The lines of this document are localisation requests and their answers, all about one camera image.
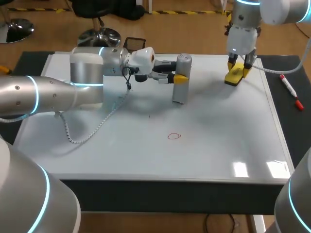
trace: gray cylinder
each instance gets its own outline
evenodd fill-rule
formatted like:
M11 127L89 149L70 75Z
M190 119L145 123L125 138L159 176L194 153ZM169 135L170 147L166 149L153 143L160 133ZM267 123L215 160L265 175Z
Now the gray cylinder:
M100 64L70 63L70 80L80 84L104 83L104 68Z
M232 11L232 23L242 28L257 28L261 23L260 7L258 0L247 0L258 5L245 4L235 1Z
M129 52L125 48L76 47L72 53L98 54L104 61L104 76L122 76L122 69L126 66L126 56ZM124 74L128 74L128 69L124 69Z
M103 100L103 86L73 86L50 77L0 76L0 116L65 111Z
M176 61L176 74L181 74L190 78L192 57L189 54L180 54ZM184 104L187 102L189 92L189 82L184 84L174 84L173 101Z
M276 228L282 233L311 232L311 150L281 190L275 205Z
M81 213L75 194L2 139L0 148L0 231L77 233Z

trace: cable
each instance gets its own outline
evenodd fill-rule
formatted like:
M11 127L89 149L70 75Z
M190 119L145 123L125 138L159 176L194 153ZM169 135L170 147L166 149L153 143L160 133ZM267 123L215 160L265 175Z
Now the cable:
M13 123L13 122L17 122L17 121L21 121L21 120L24 120L28 117L30 117L32 115L30 114L25 114L25 115L22 115L22 116L19 116L17 118L14 118L14 119L4 119L4 118L0 118L0 123Z
M232 214L228 214L229 217L231 218L232 220L232 230L230 233L233 233L234 232L234 229L235 229L235 220L234 220L234 217L232 216ZM208 220L208 217L210 216L210 214L207 214L204 218L204 225L203 225L203 228L204 228L204 233L209 233L208 232L208 229L207 229L207 220Z
M301 28L298 26L297 23L295 23L295 25L296 25L296 27L300 30L300 32L301 32L305 37L307 37L307 38L310 39L310 37L309 37L303 30L301 30Z
M129 90L126 91L124 97L122 98L121 102L116 106L116 108L114 110L112 110L108 116L106 116L106 118L97 126L97 128L88 136L86 137L84 140L81 141L75 141L72 139L72 137L70 136L70 132L69 132L69 127L68 127L68 123L65 119L65 116L63 115L63 113L58 113L60 118L62 119L64 126L65 126L65 131L66 131L66 136L67 139L69 140L69 142L71 142L72 144L82 144L87 142L89 139L91 139L92 136L95 135L95 133L97 133L97 131L103 126L103 124L123 105L126 97L128 96Z
M271 69L265 69L265 68L261 68L261 67L257 67L257 66L254 66L254 68L256 69L259 69L259 70L262 70L262 71L265 71L265 72L268 72L268 73L273 73L273 74L291 74L291 73L294 73L296 72L297 70L299 70L303 63L305 62L306 58L307 58L307 55L309 53L309 50L310 50L310 47L311 47L311 39L308 40L308 43L307 43L307 46L306 46L306 49L305 49L305 53L302 57L302 60L300 61L299 65L295 68L295 69L292 69L292 70L288 70L288 71L277 71L277 70L271 70Z

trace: cylindrical object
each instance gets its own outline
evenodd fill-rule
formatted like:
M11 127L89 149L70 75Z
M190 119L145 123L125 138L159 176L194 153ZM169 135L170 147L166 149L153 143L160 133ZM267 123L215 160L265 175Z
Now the cylindrical object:
M103 58L100 55L86 52L70 55L70 80L73 83L103 84L103 75Z
M232 23L242 28L257 28L261 23L258 0L236 0L232 11Z
M94 29L95 29L96 31L99 31L99 30L100 30L101 26L100 26L100 24L99 24L98 18L93 18L93 26L94 26Z
M0 77L0 116L64 111L103 100L103 86L73 86L49 77Z
M294 96L295 98L297 98L297 93L295 92L292 85L287 81L287 79L285 78L285 76L283 74L280 75L280 79L282 80L282 82L286 86L287 90L289 90L291 95Z
M75 194L0 139L0 226L12 233L78 233Z
M284 185L275 205L276 226L282 233L311 232L311 150Z
M6 22L7 24L11 24L11 19L9 16L9 11L8 9L3 5L0 6L0 10L2 12L3 18L4 18L4 22Z
M311 23L309 0L261 0L260 12L267 24Z
M104 76L122 76L127 55L128 51L125 48L104 48L101 54L104 60ZM128 69L124 69L123 72L127 75Z
M72 51L77 53L94 53L103 58L104 76L122 76L122 69L126 66L128 51L125 48L108 47L76 47ZM128 69L124 69L124 74L128 74Z
M70 80L79 84L103 84L104 69L102 64L70 63Z
M190 78L192 57L189 54L180 54L176 61L176 74ZM184 104L188 99L189 81L184 84L174 84L173 101Z

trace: black cable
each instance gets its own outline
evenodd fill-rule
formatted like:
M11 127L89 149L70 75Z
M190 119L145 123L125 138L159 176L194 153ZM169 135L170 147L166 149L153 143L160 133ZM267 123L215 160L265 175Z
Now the black cable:
M208 220L208 217L209 217L210 214L207 214L204 218L204 225L203 225L203 228L204 228L204 233L209 233L208 232L208 229L207 229L207 220ZM234 229L235 229L235 220L234 220L234 217L232 216L232 214L228 214L229 217L231 218L232 220L232 230L231 230L231 233L234 232Z
M308 39L310 39L310 37L303 30L301 30L301 28L298 26L298 24L295 23L295 25L300 30L300 32L303 33L304 36L306 36Z
M126 78L126 76L125 76L125 74L124 74L124 70L125 70L125 69L129 69L129 71L128 71L128 73L129 73L128 79ZM127 89L128 89L128 90L131 90L131 89L132 89L132 86L131 86L131 84L130 84L131 76L132 76L133 74L137 74L138 71L139 71L139 68L138 68L138 67L136 67L136 68L133 68L133 67L123 67L123 68L122 68L122 75L123 75L123 77L124 77L125 80L126 80L126 86L127 86Z

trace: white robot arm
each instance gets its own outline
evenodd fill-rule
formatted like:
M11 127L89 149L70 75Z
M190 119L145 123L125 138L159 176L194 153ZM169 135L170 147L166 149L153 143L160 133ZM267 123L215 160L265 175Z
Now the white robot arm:
M278 25L285 23L311 22L310 0L236 0L232 12L227 51L229 53L228 68L231 70L238 56L244 56L243 77L246 77L256 59L257 30L261 21ZM299 66L290 71L266 72L286 74L302 67L309 52L311 41L308 42L305 55Z
M10 120L0 118L0 122L10 123L37 113L102 103L104 76L133 74L140 77L139 82L153 78L159 83L173 83L173 101L185 103L191 62L189 55L181 54L176 62L170 62L174 64L171 71L176 71L175 74L157 73L153 70L161 64L151 47L132 54L124 48L77 47L70 55L70 82L50 77L0 77L0 116L23 115Z

